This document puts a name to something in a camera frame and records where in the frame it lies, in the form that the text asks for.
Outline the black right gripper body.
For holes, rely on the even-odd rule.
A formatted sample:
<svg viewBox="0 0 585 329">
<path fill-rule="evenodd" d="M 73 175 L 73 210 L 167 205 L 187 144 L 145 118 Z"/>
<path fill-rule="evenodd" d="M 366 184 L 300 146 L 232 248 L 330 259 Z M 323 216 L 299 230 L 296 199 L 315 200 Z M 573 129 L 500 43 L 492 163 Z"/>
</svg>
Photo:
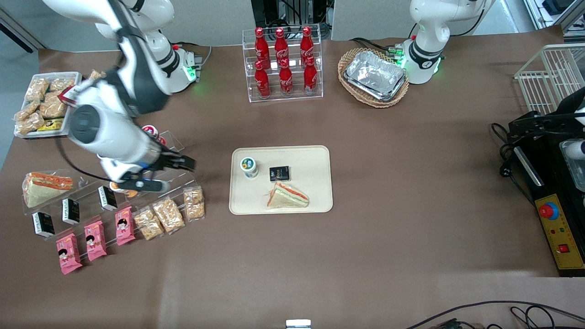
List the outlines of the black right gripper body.
<svg viewBox="0 0 585 329">
<path fill-rule="evenodd" d="M 164 170 L 165 168 L 177 169 L 184 163 L 181 154 L 177 153 L 161 153 L 157 160 L 153 162 L 153 171 Z"/>
</svg>

